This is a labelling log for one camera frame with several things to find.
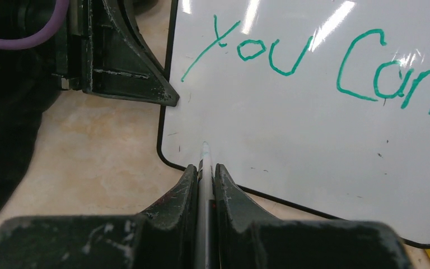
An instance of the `word you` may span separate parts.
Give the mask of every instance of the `word you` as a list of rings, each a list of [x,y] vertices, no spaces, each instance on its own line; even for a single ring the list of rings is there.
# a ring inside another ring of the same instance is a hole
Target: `word you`
[[[182,76],[182,78],[180,79],[181,82],[184,82],[185,77],[187,76],[187,74],[190,72],[190,70],[194,67],[194,65],[201,59],[202,56],[204,56],[204,54],[206,54],[207,51],[209,51],[213,46],[215,46],[216,44],[218,44],[220,47],[226,47],[227,43],[222,43],[221,41],[229,34],[231,33],[235,28],[237,28],[239,26],[239,24],[241,23],[241,21],[236,22],[235,24],[233,24],[231,26],[231,28],[228,29],[228,31],[226,31],[223,35],[219,35],[218,33],[218,27],[217,27],[217,15],[213,15],[213,20],[214,20],[214,30],[215,30],[215,36],[216,39],[214,42],[212,42],[208,47],[206,47],[199,55],[198,57],[194,60],[194,62],[189,66],[189,68],[187,69],[187,71],[184,73],[184,75]],[[358,94],[352,90],[347,90],[345,88],[342,87],[341,81],[342,81],[342,74],[344,71],[344,67],[345,64],[350,56],[350,53],[352,52],[352,50],[355,48],[356,44],[366,38],[369,35],[373,35],[373,34],[378,34],[380,36],[380,44],[382,46],[386,46],[386,42],[385,42],[385,33],[382,29],[372,29],[369,31],[366,31],[365,33],[359,35],[358,37],[356,37],[352,43],[350,44],[349,48],[347,49],[347,52],[345,53],[345,56],[342,60],[342,63],[340,65],[339,68],[339,73],[337,75],[337,82],[336,82],[336,87],[337,90],[339,92],[342,92],[344,94],[348,94],[351,96],[354,96],[356,98],[362,99],[362,100],[367,100],[367,101],[378,101],[378,99],[373,98],[373,97],[369,97],[369,96],[365,96],[365,95],[361,95]],[[291,70],[289,71],[282,71],[281,69],[279,69],[278,67],[276,67],[273,63],[273,53],[274,53],[274,48],[276,47],[276,45],[279,43],[279,39],[277,39],[276,41],[274,41],[271,44],[271,47],[269,49],[269,54],[268,54],[268,60],[269,60],[269,65],[271,67],[272,70],[276,71],[277,73],[279,73],[280,75],[283,76],[290,76],[292,74],[294,74],[296,72],[297,67],[299,66],[299,64],[301,63],[304,55],[306,54],[307,50],[309,49],[312,40],[313,40],[313,36],[310,36],[307,39],[307,43],[304,46],[301,54],[299,55],[299,57],[297,58],[296,62],[294,63],[293,67]],[[254,45],[258,45],[260,47],[260,50],[257,51],[256,53],[252,54],[252,55],[243,55],[241,49],[248,45],[248,44],[254,44]],[[261,54],[263,54],[264,52],[266,52],[267,48],[264,44],[264,42],[262,40],[252,40],[252,39],[247,39],[243,42],[241,42],[238,46],[237,46],[237,52],[238,52],[238,56],[243,60],[243,61],[248,61],[248,60],[252,60],[255,59],[256,57],[260,56]],[[392,66],[392,65],[397,65],[397,66],[401,66],[401,62],[399,60],[393,60],[393,61],[389,61],[389,62],[385,62],[382,63],[380,66],[378,66],[375,75],[373,77],[373,90],[375,92],[375,95],[379,98],[383,98],[383,99],[393,99],[396,97],[402,98],[405,96],[404,94],[404,90],[406,85],[408,84],[408,81],[412,75],[412,73],[414,72],[414,69],[411,68],[409,69],[406,74],[403,76],[402,72],[399,72],[399,77],[402,81],[400,87],[398,88],[398,90],[394,93],[394,94],[383,94],[380,92],[380,90],[378,89],[378,78],[380,76],[381,71],[388,66]],[[409,92],[406,94],[406,97],[401,105],[402,109],[405,109],[408,104],[409,101],[414,93],[414,91],[416,90],[416,88],[418,87],[419,83],[425,79],[427,76],[430,75],[430,70],[421,72],[418,77],[416,79],[413,80],[413,83],[411,85],[411,88],[409,90]]]

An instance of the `purple tube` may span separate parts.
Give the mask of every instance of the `purple tube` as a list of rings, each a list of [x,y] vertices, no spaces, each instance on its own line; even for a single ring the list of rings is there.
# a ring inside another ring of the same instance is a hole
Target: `purple tube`
[[[30,49],[49,40],[60,29],[67,15],[69,0],[56,0],[55,9],[47,24],[34,35],[22,39],[0,39],[0,49]]]

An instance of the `beige table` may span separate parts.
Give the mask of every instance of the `beige table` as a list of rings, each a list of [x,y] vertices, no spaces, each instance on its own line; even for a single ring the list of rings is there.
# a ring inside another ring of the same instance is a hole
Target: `beige table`
[[[169,14],[170,0],[159,0],[137,17],[161,63]],[[135,214],[152,204],[182,175],[157,156],[159,108],[63,92],[44,113],[29,171],[0,213],[0,224],[23,215]],[[322,219],[251,197],[281,219]],[[407,249],[417,268],[430,268],[423,250]]]

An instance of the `white board surface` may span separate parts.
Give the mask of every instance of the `white board surface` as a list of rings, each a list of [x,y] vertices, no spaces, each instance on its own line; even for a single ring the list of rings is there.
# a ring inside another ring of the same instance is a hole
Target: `white board surface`
[[[169,162],[430,244],[430,1],[179,0],[170,83]]]

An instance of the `black whiteboard border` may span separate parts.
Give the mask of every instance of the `black whiteboard border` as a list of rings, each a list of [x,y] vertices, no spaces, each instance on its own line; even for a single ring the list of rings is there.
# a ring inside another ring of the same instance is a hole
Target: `black whiteboard border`
[[[169,81],[170,78],[170,70],[171,70],[171,64],[172,64],[172,50],[174,46],[174,34],[175,34],[175,22],[177,19],[177,7],[179,6],[179,0],[172,0],[171,4],[171,11],[170,11],[170,18],[169,18],[169,33],[167,35],[167,49],[166,49],[166,59],[165,59],[165,65],[164,65],[164,76],[166,77],[167,81]],[[186,167],[183,167],[178,164],[171,163],[168,161],[164,155],[162,154],[162,138],[164,133],[164,120],[165,120],[165,114],[166,114],[166,107],[161,105],[161,110],[159,113],[159,127],[157,130],[157,154],[159,158],[162,160],[163,163],[168,165],[169,167],[175,168],[177,170],[184,171]],[[247,193],[254,194],[259,197],[263,197],[265,199],[274,201],[276,203],[280,203],[289,207],[293,207],[299,210],[302,210],[304,212],[308,212],[320,217],[324,217],[326,219],[331,220],[340,220],[341,218],[332,216],[305,206],[298,205],[296,203],[288,202],[283,199],[279,199],[277,197],[267,195],[265,193],[255,191],[253,189],[245,188],[243,186],[238,185],[243,191]],[[407,240],[403,238],[404,243],[407,245],[410,245],[415,248],[422,248],[422,249],[430,249],[430,244],[420,244],[411,240]]]

